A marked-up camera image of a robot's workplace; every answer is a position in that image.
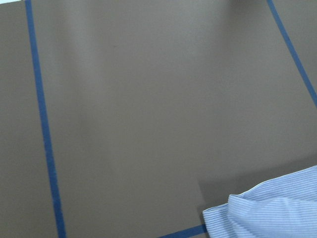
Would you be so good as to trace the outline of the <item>light blue striped shirt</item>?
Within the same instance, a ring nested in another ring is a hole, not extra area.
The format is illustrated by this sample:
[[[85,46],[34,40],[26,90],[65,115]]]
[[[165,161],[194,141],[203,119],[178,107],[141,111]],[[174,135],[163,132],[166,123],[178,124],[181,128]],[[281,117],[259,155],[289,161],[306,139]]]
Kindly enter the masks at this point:
[[[317,168],[264,181],[203,211],[211,238],[315,238]]]

